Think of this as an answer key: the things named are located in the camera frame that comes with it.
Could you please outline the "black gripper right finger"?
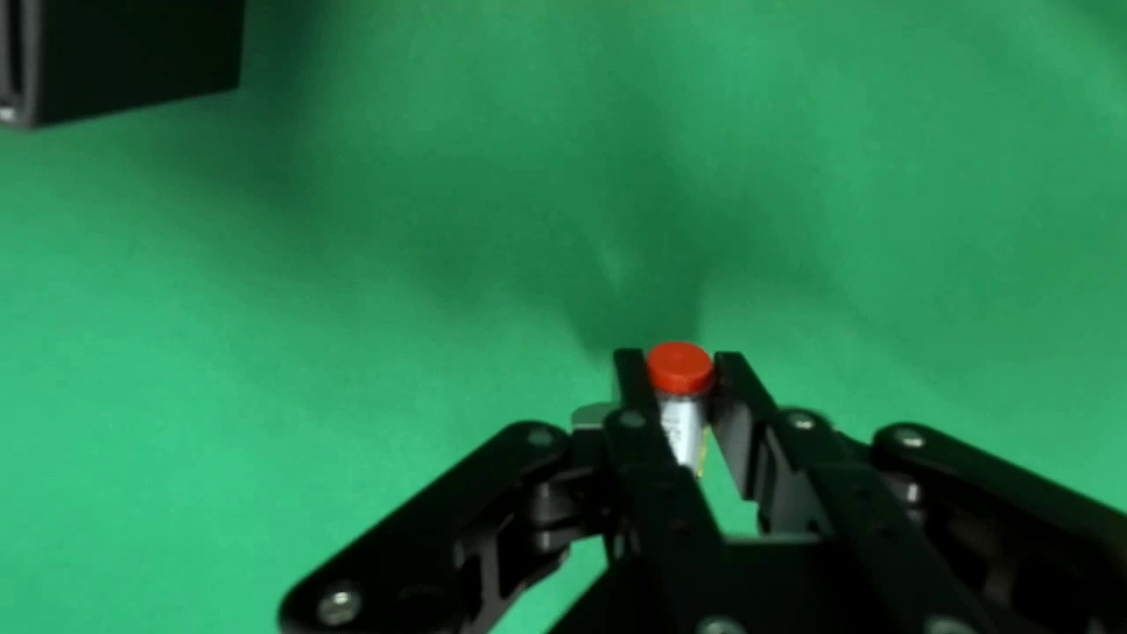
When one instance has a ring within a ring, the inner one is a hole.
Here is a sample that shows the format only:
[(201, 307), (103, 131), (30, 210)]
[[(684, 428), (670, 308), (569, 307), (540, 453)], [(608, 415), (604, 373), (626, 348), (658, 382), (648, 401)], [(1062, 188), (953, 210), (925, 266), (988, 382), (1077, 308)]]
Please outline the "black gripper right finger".
[(865, 445), (716, 357), (716, 433), (764, 534), (871, 597), (862, 634), (1127, 634), (1127, 513), (921, 424)]

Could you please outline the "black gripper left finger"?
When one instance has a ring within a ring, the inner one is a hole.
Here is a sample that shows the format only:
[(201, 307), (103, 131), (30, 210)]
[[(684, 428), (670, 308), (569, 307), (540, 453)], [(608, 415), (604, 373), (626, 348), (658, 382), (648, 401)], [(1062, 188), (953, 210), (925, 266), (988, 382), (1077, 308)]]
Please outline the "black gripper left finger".
[(587, 424), (511, 424), (300, 579), (277, 634), (488, 634), (581, 540), (608, 568), (550, 634), (696, 634), (731, 613), (729, 547), (658, 425), (642, 348)]

